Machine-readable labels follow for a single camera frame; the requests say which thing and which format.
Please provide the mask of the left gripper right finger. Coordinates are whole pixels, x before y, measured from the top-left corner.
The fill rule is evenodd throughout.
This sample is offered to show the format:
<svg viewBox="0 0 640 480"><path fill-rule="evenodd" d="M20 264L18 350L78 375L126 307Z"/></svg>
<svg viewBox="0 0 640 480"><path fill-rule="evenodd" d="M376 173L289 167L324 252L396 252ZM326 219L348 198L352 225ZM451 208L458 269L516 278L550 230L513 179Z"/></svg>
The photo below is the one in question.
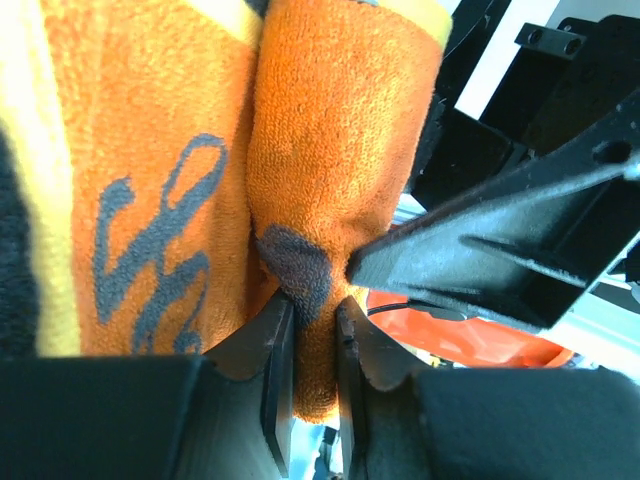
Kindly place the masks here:
<svg viewBox="0 0 640 480"><path fill-rule="evenodd" d="M434 369L371 323L336 312L349 479L635 479L639 389L586 369Z"/></svg>

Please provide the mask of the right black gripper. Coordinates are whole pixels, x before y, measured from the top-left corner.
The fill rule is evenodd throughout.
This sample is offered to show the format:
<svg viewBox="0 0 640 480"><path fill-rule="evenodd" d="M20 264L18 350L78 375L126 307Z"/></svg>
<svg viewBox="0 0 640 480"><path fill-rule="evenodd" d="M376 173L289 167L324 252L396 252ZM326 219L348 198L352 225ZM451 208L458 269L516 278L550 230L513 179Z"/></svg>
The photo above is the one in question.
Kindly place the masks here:
<svg viewBox="0 0 640 480"><path fill-rule="evenodd" d="M639 86L639 4L562 1L517 52L478 118L456 105L507 12L462 1L409 191L426 210L579 135ZM522 330L547 330L639 239L639 97L556 151L357 250L347 277Z"/></svg>

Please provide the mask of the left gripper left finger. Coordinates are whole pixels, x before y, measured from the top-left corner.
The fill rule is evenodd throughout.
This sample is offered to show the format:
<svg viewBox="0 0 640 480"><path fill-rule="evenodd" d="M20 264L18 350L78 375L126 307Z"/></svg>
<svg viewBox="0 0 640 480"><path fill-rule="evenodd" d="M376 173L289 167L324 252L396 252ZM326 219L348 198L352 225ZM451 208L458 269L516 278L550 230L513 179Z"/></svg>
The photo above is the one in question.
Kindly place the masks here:
<svg viewBox="0 0 640 480"><path fill-rule="evenodd" d="M5 479L280 479L294 307L276 293L203 355L1 365Z"/></svg>

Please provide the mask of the orange grey towel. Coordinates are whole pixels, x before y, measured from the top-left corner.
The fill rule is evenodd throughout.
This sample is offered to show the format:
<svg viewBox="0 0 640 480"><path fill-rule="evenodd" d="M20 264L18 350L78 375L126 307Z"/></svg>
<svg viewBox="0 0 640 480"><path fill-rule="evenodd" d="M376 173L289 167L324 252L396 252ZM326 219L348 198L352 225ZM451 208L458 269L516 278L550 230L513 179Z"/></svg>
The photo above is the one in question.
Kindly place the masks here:
<svg viewBox="0 0 640 480"><path fill-rule="evenodd" d="M293 300L294 412L337 411L351 253L407 183L438 1L5 1L1 355L205 352Z"/></svg>

